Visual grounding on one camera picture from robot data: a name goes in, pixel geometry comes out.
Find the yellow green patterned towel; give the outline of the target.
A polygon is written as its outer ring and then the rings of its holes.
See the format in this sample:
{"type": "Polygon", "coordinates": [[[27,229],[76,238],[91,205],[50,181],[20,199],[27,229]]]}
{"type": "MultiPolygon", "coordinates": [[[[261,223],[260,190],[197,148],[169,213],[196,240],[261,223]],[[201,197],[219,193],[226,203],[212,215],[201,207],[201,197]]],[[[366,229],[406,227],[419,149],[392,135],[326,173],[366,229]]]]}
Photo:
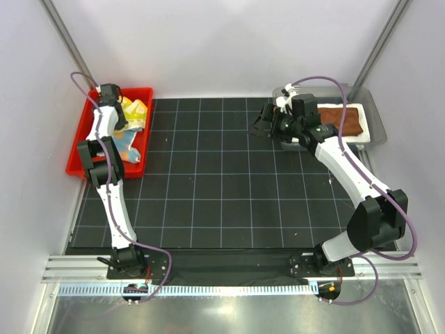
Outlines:
{"type": "Polygon", "coordinates": [[[121,107],[127,121],[127,124],[122,128],[122,131],[139,131],[145,128],[147,106],[141,100],[132,101],[127,97],[123,97],[121,107]]]}

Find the white towel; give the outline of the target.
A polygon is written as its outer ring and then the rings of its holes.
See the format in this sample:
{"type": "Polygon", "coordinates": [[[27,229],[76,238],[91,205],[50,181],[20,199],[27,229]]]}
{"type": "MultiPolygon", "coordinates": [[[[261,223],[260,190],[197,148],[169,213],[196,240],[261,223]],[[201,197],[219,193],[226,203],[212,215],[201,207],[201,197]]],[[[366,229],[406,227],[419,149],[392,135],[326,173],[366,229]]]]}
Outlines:
{"type": "Polygon", "coordinates": [[[311,94],[277,98],[270,135],[286,143],[296,139],[306,148],[331,137],[352,138],[353,143],[370,141],[361,104],[320,104],[311,94]]]}

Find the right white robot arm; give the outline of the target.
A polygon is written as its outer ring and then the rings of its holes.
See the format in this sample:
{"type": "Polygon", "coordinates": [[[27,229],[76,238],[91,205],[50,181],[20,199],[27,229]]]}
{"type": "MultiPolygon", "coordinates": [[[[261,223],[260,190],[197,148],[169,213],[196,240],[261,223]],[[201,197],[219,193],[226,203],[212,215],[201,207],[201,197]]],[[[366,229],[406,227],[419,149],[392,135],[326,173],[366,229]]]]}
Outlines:
{"type": "Polygon", "coordinates": [[[315,246],[314,270],[328,276],[358,253],[374,251],[405,236],[407,195],[392,191],[353,154],[338,127],[321,120],[312,94],[297,94],[265,103],[249,133],[300,146],[332,172],[352,201],[355,211],[345,232],[315,246]]]}

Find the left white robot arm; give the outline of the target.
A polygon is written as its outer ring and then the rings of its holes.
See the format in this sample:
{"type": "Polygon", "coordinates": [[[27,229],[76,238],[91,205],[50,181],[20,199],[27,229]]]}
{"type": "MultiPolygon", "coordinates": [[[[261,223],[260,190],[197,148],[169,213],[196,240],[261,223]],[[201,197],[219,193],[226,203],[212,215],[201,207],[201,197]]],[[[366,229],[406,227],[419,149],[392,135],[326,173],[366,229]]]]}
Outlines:
{"type": "Polygon", "coordinates": [[[120,102],[122,93],[113,83],[99,85],[96,90],[98,99],[89,97],[92,127],[86,139],[77,144],[77,152],[87,180],[101,199],[111,233],[110,258],[98,260],[108,266],[110,279],[139,279],[146,273],[147,261],[135,245],[137,237],[124,201],[124,165],[113,140],[114,131],[127,123],[120,102]]]}

